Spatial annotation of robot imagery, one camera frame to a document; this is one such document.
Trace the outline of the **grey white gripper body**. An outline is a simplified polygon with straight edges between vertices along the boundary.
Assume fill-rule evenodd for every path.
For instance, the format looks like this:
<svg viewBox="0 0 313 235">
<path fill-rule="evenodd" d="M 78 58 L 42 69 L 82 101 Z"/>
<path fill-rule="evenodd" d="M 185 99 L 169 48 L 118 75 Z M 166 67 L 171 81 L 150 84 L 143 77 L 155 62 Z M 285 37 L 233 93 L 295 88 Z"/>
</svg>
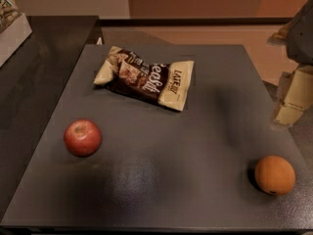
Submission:
<svg viewBox="0 0 313 235">
<path fill-rule="evenodd" d="M 299 64 L 313 64 L 313 0 L 307 0 L 292 20 L 274 32 L 268 42 L 285 45 L 287 56 Z"/>
</svg>

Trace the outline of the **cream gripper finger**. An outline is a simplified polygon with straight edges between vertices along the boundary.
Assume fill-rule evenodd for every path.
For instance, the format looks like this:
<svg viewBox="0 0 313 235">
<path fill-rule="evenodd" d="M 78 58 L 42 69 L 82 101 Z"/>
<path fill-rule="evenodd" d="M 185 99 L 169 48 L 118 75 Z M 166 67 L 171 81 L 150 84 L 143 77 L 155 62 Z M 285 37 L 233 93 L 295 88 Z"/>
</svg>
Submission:
<svg viewBox="0 0 313 235">
<path fill-rule="evenodd" d="M 299 65 L 292 73 L 283 73 L 277 97 L 274 122 L 294 125 L 313 105 L 313 67 Z"/>
</svg>

